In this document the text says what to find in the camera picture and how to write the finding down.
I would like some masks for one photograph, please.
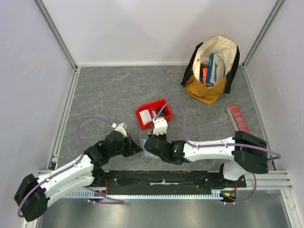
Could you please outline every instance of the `yellow bag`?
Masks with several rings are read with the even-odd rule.
[[[225,63],[225,77],[211,88],[205,87],[200,81],[200,64],[203,56],[215,53]],[[229,94],[231,84],[237,72],[239,49],[232,40],[217,36],[196,46],[191,60],[186,68],[181,85],[195,99],[212,104],[223,94]]]

